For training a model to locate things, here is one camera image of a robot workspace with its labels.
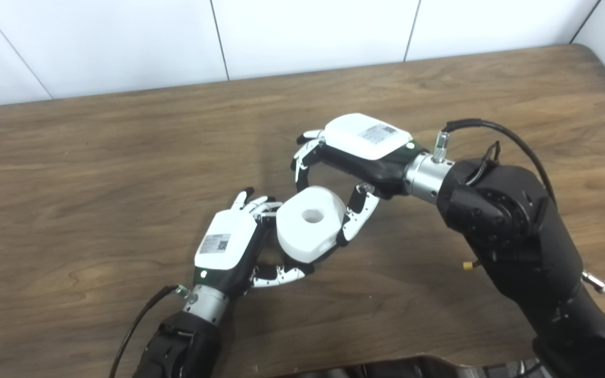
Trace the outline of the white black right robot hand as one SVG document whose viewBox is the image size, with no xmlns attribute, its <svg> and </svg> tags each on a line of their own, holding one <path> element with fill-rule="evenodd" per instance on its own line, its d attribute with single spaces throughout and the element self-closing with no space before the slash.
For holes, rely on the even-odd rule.
<svg viewBox="0 0 605 378">
<path fill-rule="evenodd" d="M 298 192 L 309 187 L 310 168 L 324 163 L 360 180 L 351 192 L 336 243 L 355 238 L 380 200 L 408 196 L 406 171 L 427 150 L 409 132 L 365 114 L 346 114 L 324 129 L 303 132 L 291 169 Z"/>
</svg>

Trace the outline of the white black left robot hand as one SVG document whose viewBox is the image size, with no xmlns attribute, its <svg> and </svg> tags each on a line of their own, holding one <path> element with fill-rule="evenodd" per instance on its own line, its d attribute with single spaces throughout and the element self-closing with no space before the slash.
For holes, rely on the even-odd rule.
<svg viewBox="0 0 605 378">
<path fill-rule="evenodd" d="M 194 286 L 218 290 L 230 300 L 252 288 L 288 284 L 315 272 L 312 264 L 283 258 L 279 264 L 259 262 L 266 237 L 276 229 L 276 213 L 283 203 L 273 196 L 251 199 L 246 187 L 230 208 L 214 215 L 194 257 Z"/>
</svg>

